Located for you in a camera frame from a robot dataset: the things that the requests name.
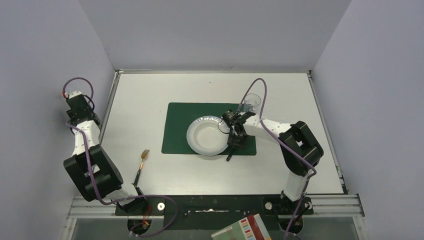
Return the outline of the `gold knife black handle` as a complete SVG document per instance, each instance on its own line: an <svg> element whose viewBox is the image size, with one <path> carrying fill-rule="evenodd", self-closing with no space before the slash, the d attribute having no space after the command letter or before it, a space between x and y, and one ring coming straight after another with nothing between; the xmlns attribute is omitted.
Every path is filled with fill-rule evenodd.
<svg viewBox="0 0 424 240"><path fill-rule="evenodd" d="M230 149L230 151L229 151L229 153L228 153L228 156L227 156L227 158L226 158L226 161L227 162L229 162L230 160L231 160L231 158L232 158L232 156L234 155L234 152L236 151L236 149L235 148L231 148Z"/></svg>

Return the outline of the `white plate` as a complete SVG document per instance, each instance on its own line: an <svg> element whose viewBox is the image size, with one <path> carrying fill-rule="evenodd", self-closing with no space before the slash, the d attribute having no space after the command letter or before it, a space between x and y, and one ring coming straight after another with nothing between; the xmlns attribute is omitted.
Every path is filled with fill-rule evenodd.
<svg viewBox="0 0 424 240"><path fill-rule="evenodd" d="M202 116L187 128L186 141L189 147L202 156L216 156L228 147L230 128L217 116Z"/></svg>

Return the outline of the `clear plastic cup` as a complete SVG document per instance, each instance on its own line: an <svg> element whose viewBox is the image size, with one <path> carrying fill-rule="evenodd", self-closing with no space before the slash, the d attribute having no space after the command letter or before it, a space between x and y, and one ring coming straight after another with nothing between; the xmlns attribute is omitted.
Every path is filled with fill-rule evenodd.
<svg viewBox="0 0 424 240"><path fill-rule="evenodd" d="M243 100L242 109L243 112L252 112L258 114L261 110L262 99L255 93L249 93Z"/></svg>

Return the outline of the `green placemat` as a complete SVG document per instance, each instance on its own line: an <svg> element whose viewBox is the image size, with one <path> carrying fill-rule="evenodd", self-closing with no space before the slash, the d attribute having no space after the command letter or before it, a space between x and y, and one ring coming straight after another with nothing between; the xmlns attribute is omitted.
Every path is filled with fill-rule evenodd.
<svg viewBox="0 0 424 240"><path fill-rule="evenodd" d="M197 118L215 116L221 118L226 111L235 111L236 103L198 103L198 102L171 102L168 104L162 148L163 154L200 155L188 145L186 134L189 125ZM257 154L256 138L247 137L247 146L236 149L233 156L255 156ZM218 155L228 155L232 147Z"/></svg>

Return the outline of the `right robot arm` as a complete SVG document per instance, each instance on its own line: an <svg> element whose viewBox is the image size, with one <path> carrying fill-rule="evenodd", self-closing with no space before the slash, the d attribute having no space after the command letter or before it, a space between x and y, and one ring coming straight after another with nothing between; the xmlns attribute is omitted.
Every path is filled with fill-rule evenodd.
<svg viewBox="0 0 424 240"><path fill-rule="evenodd" d="M281 195L292 203L304 196L309 180L317 174L316 166L324 156L318 140L303 121L281 123L255 112L227 110L221 120L229 128L227 144L240 149L249 137L265 139L279 146L289 172Z"/></svg>

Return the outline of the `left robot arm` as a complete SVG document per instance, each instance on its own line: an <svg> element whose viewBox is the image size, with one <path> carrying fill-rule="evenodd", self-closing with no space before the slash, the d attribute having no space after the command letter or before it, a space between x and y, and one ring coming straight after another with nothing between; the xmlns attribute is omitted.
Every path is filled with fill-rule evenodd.
<svg viewBox="0 0 424 240"><path fill-rule="evenodd" d="M66 97L67 125L74 134L74 149L63 166L82 197L91 202L116 204L126 214L142 214L148 202L134 185L124 183L117 166L100 145L101 122L90 97L80 91Z"/></svg>

